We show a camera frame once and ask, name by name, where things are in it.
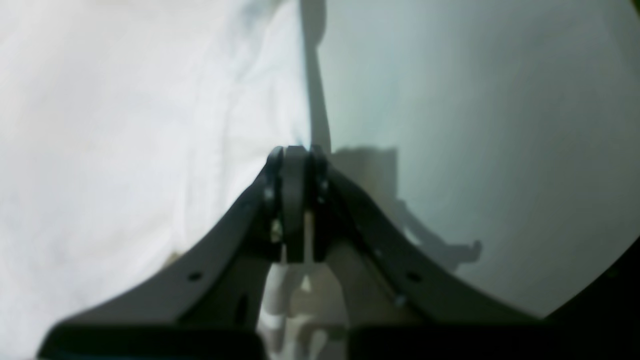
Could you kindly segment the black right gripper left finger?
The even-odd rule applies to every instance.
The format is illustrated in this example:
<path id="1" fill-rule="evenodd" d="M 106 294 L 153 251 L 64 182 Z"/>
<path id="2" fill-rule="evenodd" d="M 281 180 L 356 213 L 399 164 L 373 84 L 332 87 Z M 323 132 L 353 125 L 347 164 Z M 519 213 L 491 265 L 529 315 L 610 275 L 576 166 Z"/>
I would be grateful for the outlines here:
<path id="1" fill-rule="evenodd" d="M 67 317 L 39 360 L 266 360 L 256 332 L 265 282 L 281 258 L 272 238 L 287 149 L 185 255 L 143 283 Z"/>

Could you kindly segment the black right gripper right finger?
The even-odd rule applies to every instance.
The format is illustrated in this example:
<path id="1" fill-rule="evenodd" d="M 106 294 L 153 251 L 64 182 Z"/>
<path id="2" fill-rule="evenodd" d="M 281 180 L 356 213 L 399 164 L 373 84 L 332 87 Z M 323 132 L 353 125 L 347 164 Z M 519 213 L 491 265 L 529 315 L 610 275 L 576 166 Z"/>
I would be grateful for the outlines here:
<path id="1" fill-rule="evenodd" d="M 416 249 L 361 187 L 314 146 L 295 147 L 295 260 L 342 289 L 349 360 L 542 360 L 556 330 L 458 280 Z"/>

